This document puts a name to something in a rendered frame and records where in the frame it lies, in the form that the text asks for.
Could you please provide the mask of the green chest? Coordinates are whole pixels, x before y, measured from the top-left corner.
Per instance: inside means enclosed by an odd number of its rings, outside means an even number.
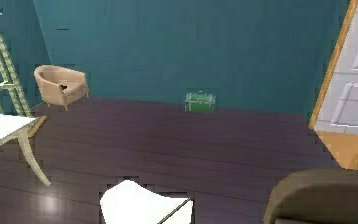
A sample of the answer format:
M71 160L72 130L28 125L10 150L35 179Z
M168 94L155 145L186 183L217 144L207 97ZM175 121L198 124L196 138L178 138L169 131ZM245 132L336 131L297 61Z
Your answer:
M214 112L215 106L216 97L213 94L198 91L185 96L184 107L187 112Z

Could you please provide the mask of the white room door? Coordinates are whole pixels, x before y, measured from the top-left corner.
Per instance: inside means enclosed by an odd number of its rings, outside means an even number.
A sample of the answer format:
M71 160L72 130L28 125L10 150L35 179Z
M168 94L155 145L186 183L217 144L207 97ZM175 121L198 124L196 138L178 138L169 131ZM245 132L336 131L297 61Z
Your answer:
M358 0L350 0L312 129L358 135Z

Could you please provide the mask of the white table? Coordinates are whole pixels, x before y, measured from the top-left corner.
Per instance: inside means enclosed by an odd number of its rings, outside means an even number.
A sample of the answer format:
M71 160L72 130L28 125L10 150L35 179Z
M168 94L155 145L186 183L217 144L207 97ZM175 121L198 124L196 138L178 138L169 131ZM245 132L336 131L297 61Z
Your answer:
M29 127L35 121L31 117L0 114L0 146L17 139L28 165L44 185L50 186L51 182L36 161L29 142Z

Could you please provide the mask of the pale green ladder shelf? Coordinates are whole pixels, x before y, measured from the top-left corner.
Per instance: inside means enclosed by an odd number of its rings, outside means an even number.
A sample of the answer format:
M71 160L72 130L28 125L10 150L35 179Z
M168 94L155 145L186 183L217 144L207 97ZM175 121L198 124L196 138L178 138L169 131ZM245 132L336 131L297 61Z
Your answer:
M17 76L8 48L4 42L3 35L0 33L0 74L3 81L0 83L0 91L7 90L14 108L18 115L26 115L33 117L33 113L29 107L25 97L22 85ZM0 103L0 114L3 108Z

